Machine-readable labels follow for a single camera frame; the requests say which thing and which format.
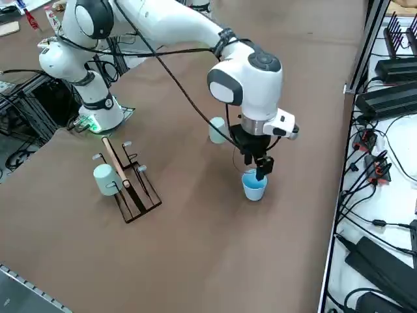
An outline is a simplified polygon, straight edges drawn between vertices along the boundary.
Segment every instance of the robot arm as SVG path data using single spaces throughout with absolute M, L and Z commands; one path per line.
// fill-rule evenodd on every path
M 278 108 L 283 79 L 278 58 L 251 42 L 236 40 L 230 29 L 221 28 L 206 16 L 175 0 L 69 0 L 63 31 L 72 42 L 93 48 L 98 40 L 118 35 L 119 29 L 127 25 L 125 16 L 144 37 L 159 44 L 203 42 L 214 47 L 214 54 L 222 57 L 222 61 L 209 71 L 208 88 L 220 102 L 241 107 L 242 122 L 231 127 L 231 137 L 241 153 L 245 154 L 247 163 L 253 157 L 258 165 L 258 179 L 270 173 L 273 160 L 266 155 L 270 136 L 295 139 L 298 134 L 295 117 Z M 72 62 L 72 70 L 65 75 L 62 75 L 65 71 L 61 68 L 51 67 L 50 60 L 59 55 L 58 51 L 62 52 L 58 57 L 61 61 L 63 54 L 70 55 L 72 52 L 71 57 L 67 56 Z M 105 110 L 105 103 L 109 103 L 111 95 L 108 91 L 104 94 L 102 88 L 90 88 L 90 84 L 100 78 L 83 68 L 84 62 L 91 56 L 91 53 L 71 46 L 55 46 L 53 53 L 41 53 L 40 62 L 52 76 L 74 83 L 84 102 L 94 101 L 95 105 L 97 98 L 101 97 L 100 110 Z M 101 95 L 88 99 L 99 90 Z

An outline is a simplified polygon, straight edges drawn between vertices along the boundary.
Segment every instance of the wooden dowel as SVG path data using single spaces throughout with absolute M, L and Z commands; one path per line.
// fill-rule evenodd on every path
M 110 146 L 110 141 L 109 138 L 107 137 L 103 137 L 102 141 L 104 143 L 104 146 L 107 149 L 107 152 L 110 156 L 111 161 L 113 162 L 113 165 L 115 166 L 115 169 L 117 171 L 117 173 L 119 174 L 119 176 L 121 177 L 122 181 L 123 181 L 123 186 L 126 188 L 130 187 L 130 183 L 128 181 L 128 178 L 126 177 L 126 175 L 123 172 L 123 169 L 121 168 L 119 162 L 117 161 L 117 158 L 115 156 L 115 153 L 113 152 L 113 149 Z

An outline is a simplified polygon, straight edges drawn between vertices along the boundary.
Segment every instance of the brown table surface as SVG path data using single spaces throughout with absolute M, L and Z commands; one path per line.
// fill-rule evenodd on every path
M 347 135 L 342 89 L 364 7 L 215 1 L 219 22 L 279 56 L 280 106 L 301 129 L 271 151 L 259 203 L 244 197 L 233 148 L 208 141 L 207 125 L 148 60 L 112 87 L 137 109 L 112 142 L 133 141 L 162 206 L 126 225 L 93 179 L 100 139 L 59 130 L 0 186 L 0 263 L 74 312 L 314 312 Z M 223 115 L 206 86 L 213 56 L 165 60 L 209 117 Z
M 17 33 L 0 38 L 0 70 L 31 69 L 41 70 L 37 44 L 43 39 L 54 36 L 53 29 L 46 18 L 44 6 L 31 11 L 42 30 L 40 37 L 31 29 L 25 15 L 16 19 L 20 30 Z M 24 83 L 34 74 L 30 72 L 0 75 L 0 81 Z

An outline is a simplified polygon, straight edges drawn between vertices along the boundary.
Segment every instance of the table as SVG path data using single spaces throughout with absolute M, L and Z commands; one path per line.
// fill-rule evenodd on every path
M 150 59 L 111 87 L 136 108 L 112 143 L 133 141 L 162 206 L 127 226 L 95 186 L 100 140 L 59 130 L 1 185 L 0 262 L 74 312 L 314 312 L 349 124 L 342 90 L 363 4 L 214 2 L 219 22 L 279 56 L 280 105 L 300 123 L 296 141 L 271 151 L 276 167 L 262 202 L 245 199 L 233 148 L 209 142 L 208 126 Z M 332 26 L 317 23 L 323 19 Z M 207 90 L 212 55 L 164 59 L 209 118 L 223 114 Z M 231 108 L 232 123 L 238 113 Z M 27 192 L 17 196 L 20 188 Z
M 400 18 L 400 23 L 403 28 L 409 25 L 412 18 Z M 379 30 L 378 38 L 382 38 L 382 29 L 388 24 L 389 18 L 385 18 L 382 23 L 382 27 Z M 384 40 L 379 40 L 375 42 L 373 53 L 386 55 L 388 54 L 385 46 Z M 412 53 L 410 49 L 400 48 L 398 54 L 409 54 Z M 379 59 L 386 59 L 387 57 L 379 57 L 372 55 L 369 60 L 369 73 L 368 80 L 376 76 L 375 66 Z M 381 85 L 381 82 L 375 81 L 369 84 L 370 91 L 377 89 L 386 88 Z M 354 113 L 354 116 L 359 116 L 360 113 Z M 387 128 L 394 121 L 394 119 L 388 119 L 385 121 L 379 121 L 376 129 L 382 132 L 386 132 Z M 351 127 L 350 136 L 355 134 L 357 129 Z M 413 138 L 417 136 L 417 115 L 411 115 L 409 117 L 404 117 L 396 121 L 389 129 L 387 137 L 390 140 L 392 149 L 395 151 L 398 159 L 400 159 L 401 164 L 405 168 L 406 172 L 414 177 L 417 174 L 417 168 L 413 165 L 413 155 L 415 147 L 409 143 L 413 141 Z M 347 155 L 350 155 L 353 152 L 352 148 L 353 138 L 349 141 Z M 389 148 L 386 143 L 386 139 L 378 133 L 377 144 L 372 151 L 373 155 L 378 155 L 381 151 L 388 151 L 388 161 L 393 164 L 390 169 L 390 174 L 392 182 L 387 186 L 378 186 L 375 195 L 368 201 L 357 205 L 352 211 L 356 214 L 359 214 L 361 217 L 368 220 L 373 219 L 382 219 L 390 223 L 403 223 L 410 224 L 415 218 L 414 214 L 416 208 L 417 200 L 417 185 L 415 182 L 411 181 L 401 171 L 398 166 L 398 163 L 395 161 L 395 158 L 392 154 L 392 150 Z M 349 159 L 347 165 L 352 161 L 355 161 L 362 152 L 356 152 L 354 156 Z M 356 178 L 363 172 L 365 169 L 364 163 L 359 162 L 358 164 L 359 171 L 353 173 L 350 171 L 344 178 L 343 184 L 341 186 L 342 190 L 348 190 L 349 187 L 355 182 Z M 361 200 L 366 196 L 371 194 L 371 187 L 363 189 L 356 193 L 352 200 L 349 202 L 350 205 L 355 203 L 357 200 Z M 411 249 L 410 242 L 410 231 L 404 228 L 398 228 L 393 226 L 386 226 L 385 228 L 380 228 L 373 226 L 363 220 L 359 219 L 354 215 L 349 215 L 351 219 L 357 222 L 359 225 L 363 226 L 366 230 L 374 233 L 375 235 L 381 237 L 382 239 L 392 243 L 395 246 L 401 248 Z M 404 253 L 398 252 L 390 247 L 387 247 L 385 244 L 380 241 L 372 238 L 372 236 L 366 234 L 364 231 L 353 225 L 346 219 L 343 219 L 341 223 L 337 226 L 336 231 L 342 233 L 343 236 L 357 243 L 362 236 L 366 236 L 376 242 L 378 245 L 385 248 L 389 253 L 393 254 L 395 257 L 399 258 L 401 261 L 405 262 L 407 265 L 414 267 L 412 257 Z M 345 257 L 348 252 L 346 248 L 338 241 L 334 241 L 334 249 L 332 251 L 332 258 L 329 261 L 330 274 L 328 277 L 328 291 L 330 294 L 339 302 L 343 304 L 345 296 L 352 290 L 356 288 L 369 287 L 374 288 L 374 285 L 366 280 L 362 275 L 357 273 L 353 268 L 349 267 L 345 263 Z M 354 308 L 359 296 L 363 293 L 356 293 L 353 295 L 348 305 L 350 308 Z M 330 308 L 336 308 L 335 304 L 327 299 L 325 308 L 323 307 L 321 312 L 327 312 Z

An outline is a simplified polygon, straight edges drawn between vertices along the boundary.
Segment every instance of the white cup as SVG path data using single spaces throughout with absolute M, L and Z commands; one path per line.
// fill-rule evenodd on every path
M 210 120 L 210 122 L 223 134 L 228 135 L 228 131 L 227 131 L 226 123 L 224 119 L 222 119 L 221 117 L 214 117 Z M 226 139 L 211 126 L 210 126 L 210 129 L 208 130 L 208 133 L 210 135 L 210 140 L 213 143 L 219 144 L 219 143 L 223 143 L 226 141 Z
M 109 164 L 97 166 L 93 175 L 98 189 L 105 196 L 112 196 L 122 189 L 122 179 Z
M 246 197 L 251 201 L 259 201 L 265 193 L 268 184 L 268 177 L 264 177 L 258 181 L 256 179 L 256 171 L 249 170 L 242 175 L 242 184 Z

